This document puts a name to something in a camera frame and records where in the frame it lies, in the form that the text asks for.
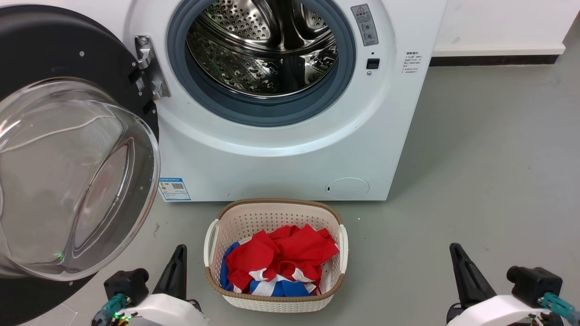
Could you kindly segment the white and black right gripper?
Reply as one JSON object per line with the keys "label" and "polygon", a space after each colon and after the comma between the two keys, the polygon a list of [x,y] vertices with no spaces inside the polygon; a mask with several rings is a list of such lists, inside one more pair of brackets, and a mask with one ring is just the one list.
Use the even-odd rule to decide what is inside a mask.
{"label": "white and black right gripper", "polygon": [[449,308],[446,326],[556,326],[556,296],[531,303],[497,295],[459,243],[449,246],[459,303]]}

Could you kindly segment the grey warning label sticker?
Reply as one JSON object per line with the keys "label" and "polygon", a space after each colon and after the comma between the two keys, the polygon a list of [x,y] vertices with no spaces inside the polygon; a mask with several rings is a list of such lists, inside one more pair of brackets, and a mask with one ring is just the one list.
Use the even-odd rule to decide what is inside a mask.
{"label": "grey warning label sticker", "polygon": [[360,30],[363,45],[379,44],[377,29],[368,4],[352,6],[351,11]]}

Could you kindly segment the cream perforated laundry basket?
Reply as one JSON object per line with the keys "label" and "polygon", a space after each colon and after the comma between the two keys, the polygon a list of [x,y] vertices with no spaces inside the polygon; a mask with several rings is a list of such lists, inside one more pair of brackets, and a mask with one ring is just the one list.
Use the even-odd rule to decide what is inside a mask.
{"label": "cream perforated laundry basket", "polygon": [[[285,225],[311,225],[315,230],[326,228],[332,236],[339,254],[329,262],[328,290],[309,297],[264,297],[224,290],[220,284],[220,269],[225,251],[259,231],[271,233]],[[331,207],[313,201],[268,198],[228,204],[207,229],[203,255],[209,284],[230,305],[270,313],[311,313],[326,307],[341,287],[348,266],[348,250],[346,227]]]}

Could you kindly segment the red garment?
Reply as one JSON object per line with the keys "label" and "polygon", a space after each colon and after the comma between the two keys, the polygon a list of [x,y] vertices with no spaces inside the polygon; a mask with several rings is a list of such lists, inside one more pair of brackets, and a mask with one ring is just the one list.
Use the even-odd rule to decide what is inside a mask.
{"label": "red garment", "polygon": [[279,274],[294,282],[314,283],[316,295],[329,288],[329,262],[339,248],[326,228],[285,225],[267,233],[259,231],[243,240],[227,257],[229,278],[240,289],[254,278],[272,281]]}

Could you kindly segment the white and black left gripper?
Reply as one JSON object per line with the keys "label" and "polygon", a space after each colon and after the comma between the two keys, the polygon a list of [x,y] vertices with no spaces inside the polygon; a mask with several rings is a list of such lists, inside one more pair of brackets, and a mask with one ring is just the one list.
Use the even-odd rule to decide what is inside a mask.
{"label": "white and black left gripper", "polygon": [[153,295],[118,312],[122,319],[141,317],[162,326],[209,326],[208,318],[187,300],[187,246],[176,246]]}

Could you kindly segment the black round glass washer door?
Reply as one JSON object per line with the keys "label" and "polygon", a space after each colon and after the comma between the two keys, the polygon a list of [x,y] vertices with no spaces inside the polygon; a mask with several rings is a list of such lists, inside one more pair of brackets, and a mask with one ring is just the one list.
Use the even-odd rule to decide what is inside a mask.
{"label": "black round glass washer door", "polygon": [[161,169],[152,87],[97,21],[0,7],[0,326],[59,306],[137,235]]}

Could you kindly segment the black text label sticker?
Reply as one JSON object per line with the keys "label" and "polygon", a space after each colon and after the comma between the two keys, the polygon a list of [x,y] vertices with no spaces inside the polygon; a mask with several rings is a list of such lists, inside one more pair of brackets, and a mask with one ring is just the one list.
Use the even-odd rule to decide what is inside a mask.
{"label": "black text label sticker", "polygon": [[402,74],[418,73],[422,66],[422,61],[423,55],[421,53],[415,51],[406,52],[402,63],[401,73]]}

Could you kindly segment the round white filter cover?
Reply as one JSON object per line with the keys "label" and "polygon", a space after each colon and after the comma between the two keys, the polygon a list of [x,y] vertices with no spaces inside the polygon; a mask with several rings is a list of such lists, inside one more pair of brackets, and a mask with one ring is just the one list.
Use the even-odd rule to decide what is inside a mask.
{"label": "round white filter cover", "polygon": [[369,192],[369,184],[359,178],[344,177],[336,179],[326,186],[326,194],[334,200],[358,201],[363,200]]}

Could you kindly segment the blue energy label sticker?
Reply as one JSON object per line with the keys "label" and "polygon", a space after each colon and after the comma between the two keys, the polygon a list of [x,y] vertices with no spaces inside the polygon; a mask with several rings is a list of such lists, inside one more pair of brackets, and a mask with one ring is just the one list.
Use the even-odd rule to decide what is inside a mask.
{"label": "blue energy label sticker", "polygon": [[182,178],[161,177],[158,180],[158,189],[164,201],[191,201]]}

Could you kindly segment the silver metal door hinge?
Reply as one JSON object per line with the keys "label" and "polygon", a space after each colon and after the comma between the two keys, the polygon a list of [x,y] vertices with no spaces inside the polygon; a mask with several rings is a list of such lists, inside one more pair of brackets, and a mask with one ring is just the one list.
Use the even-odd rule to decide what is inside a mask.
{"label": "silver metal door hinge", "polygon": [[149,77],[153,100],[157,101],[162,97],[171,97],[171,91],[151,37],[149,35],[137,35],[135,37],[135,47],[139,69]]}

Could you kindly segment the white front-load washing machine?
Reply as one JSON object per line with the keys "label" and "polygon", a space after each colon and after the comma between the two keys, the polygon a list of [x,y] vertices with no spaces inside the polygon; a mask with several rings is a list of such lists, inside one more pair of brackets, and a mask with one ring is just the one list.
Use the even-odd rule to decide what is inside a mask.
{"label": "white front-load washing machine", "polygon": [[[169,62],[167,34],[183,0],[62,0],[102,24],[135,56],[149,35],[171,97],[156,101],[161,177],[182,178],[191,201],[259,197],[334,200],[328,183],[355,177],[369,184],[362,201],[383,201],[397,170],[448,0],[335,0],[356,42],[354,73],[331,107],[302,122],[242,125],[195,101]],[[368,4],[379,44],[364,46],[351,7]],[[406,52],[423,55],[418,73],[402,74]],[[380,67],[367,70],[369,58]]]}

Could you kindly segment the blue and white garment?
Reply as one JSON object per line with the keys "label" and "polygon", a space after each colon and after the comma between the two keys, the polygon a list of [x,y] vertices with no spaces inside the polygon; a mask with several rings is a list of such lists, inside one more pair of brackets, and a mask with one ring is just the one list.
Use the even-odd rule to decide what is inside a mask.
{"label": "blue and white garment", "polygon": [[279,274],[272,281],[257,281],[251,278],[246,288],[240,289],[236,283],[230,280],[229,272],[232,269],[227,265],[227,257],[239,246],[240,243],[234,243],[224,252],[220,269],[220,283],[224,290],[265,297],[305,297],[316,295],[317,286],[314,283],[290,281]]}

